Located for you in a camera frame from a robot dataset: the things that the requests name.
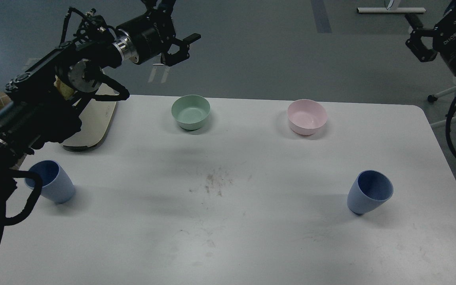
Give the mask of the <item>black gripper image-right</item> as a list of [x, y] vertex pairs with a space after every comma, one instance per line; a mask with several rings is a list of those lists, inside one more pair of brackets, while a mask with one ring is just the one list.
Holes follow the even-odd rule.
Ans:
[[[452, 8], [434, 26], [433, 29], [425, 28], [423, 22], [416, 14], [405, 14], [411, 32], [406, 46], [422, 63], [436, 59], [437, 53], [448, 66], [451, 73], [456, 76], [456, 8]], [[422, 38], [433, 38], [433, 49], [428, 48]]]

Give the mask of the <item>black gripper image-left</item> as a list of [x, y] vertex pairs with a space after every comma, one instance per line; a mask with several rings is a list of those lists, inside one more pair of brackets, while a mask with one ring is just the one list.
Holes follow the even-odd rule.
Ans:
[[[191, 34], [176, 38], [172, 13], [176, 0], [142, 0], [144, 14], [116, 27], [116, 50], [124, 60], [136, 65], [161, 54], [161, 64], [172, 67], [190, 58], [190, 45], [201, 38]], [[171, 45], [179, 50], [169, 53]]]

